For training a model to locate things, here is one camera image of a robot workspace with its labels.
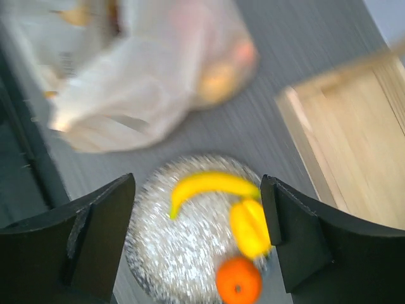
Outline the yellow fake bell pepper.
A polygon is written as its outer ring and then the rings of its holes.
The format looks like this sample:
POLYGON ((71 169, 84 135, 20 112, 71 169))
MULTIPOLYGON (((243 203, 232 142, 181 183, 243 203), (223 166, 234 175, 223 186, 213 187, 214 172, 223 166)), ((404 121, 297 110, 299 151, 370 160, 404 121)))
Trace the yellow fake bell pepper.
POLYGON ((271 250, 264 209, 255 199, 242 199, 232 205, 230 228, 238 249, 251 260, 271 250))

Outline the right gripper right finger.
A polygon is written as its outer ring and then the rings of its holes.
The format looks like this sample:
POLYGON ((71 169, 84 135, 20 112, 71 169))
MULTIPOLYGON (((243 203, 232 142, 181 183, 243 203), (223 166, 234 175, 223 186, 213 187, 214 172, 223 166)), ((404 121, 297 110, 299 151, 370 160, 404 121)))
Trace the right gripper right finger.
POLYGON ((403 303, 404 231, 357 218, 264 175, 261 200, 294 303, 403 303))

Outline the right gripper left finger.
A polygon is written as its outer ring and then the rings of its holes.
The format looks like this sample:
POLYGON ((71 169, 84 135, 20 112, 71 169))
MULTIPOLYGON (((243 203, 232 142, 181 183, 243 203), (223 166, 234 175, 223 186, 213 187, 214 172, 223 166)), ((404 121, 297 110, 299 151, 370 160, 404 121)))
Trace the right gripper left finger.
POLYGON ((125 174, 1 229, 2 303, 111 303, 134 205, 125 174))

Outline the orange fake tangerine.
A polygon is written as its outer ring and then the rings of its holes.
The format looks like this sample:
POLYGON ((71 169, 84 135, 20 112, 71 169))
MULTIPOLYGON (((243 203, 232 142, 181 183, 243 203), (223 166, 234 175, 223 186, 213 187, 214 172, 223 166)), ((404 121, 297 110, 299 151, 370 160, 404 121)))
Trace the orange fake tangerine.
POLYGON ((224 303, 256 303, 262 291, 262 277, 253 262, 235 256, 223 262, 215 275, 218 294, 224 303))

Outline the translucent plastic bag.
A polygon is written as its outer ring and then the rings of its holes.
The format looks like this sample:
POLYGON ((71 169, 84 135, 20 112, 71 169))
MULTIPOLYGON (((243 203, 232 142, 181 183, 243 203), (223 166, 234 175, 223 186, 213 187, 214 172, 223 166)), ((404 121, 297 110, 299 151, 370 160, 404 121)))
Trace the translucent plastic bag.
POLYGON ((1 21, 50 104, 47 126, 85 153, 162 141, 258 62, 234 1, 2 1, 1 21))

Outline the yellow fake banana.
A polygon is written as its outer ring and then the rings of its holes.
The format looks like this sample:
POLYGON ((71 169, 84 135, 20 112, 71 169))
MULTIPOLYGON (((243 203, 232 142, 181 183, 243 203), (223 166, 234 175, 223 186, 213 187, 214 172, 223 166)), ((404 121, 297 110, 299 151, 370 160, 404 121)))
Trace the yellow fake banana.
POLYGON ((169 217, 175 219, 187 200, 209 192, 230 193, 256 200, 261 196, 258 186, 241 176, 219 171, 196 172, 184 177, 173 187, 169 217))

